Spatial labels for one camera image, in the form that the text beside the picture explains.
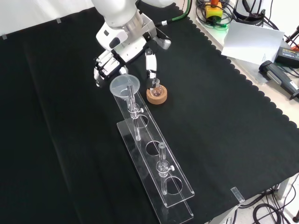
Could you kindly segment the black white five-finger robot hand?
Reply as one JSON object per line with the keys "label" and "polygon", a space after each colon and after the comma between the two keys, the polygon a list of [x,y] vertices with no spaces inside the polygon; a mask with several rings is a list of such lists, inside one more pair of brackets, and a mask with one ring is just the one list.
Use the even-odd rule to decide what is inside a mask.
{"label": "black white five-finger robot hand", "polygon": [[136,33],[124,28],[112,28],[107,23],[96,34],[105,51],[94,59],[94,79],[98,87],[106,85],[120,69],[145,53],[147,62],[156,58],[148,41],[157,36],[155,25],[150,22],[137,28]]}

